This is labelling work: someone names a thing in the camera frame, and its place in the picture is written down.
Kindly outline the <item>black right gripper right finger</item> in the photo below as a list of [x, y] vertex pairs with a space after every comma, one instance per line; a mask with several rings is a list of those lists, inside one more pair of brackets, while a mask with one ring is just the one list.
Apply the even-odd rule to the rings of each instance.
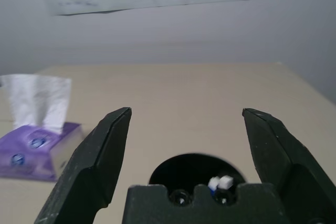
[[243, 109], [261, 182], [274, 185], [291, 223], [335, 223], [335, 185], [309, 152], [271, 114]]

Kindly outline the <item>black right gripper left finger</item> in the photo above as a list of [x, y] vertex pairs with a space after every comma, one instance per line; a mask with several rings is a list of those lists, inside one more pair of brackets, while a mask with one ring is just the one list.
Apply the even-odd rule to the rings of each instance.
[[132, 110], [107, 114], [72, 154], [35, 223], [93, 223], [121, 171]]

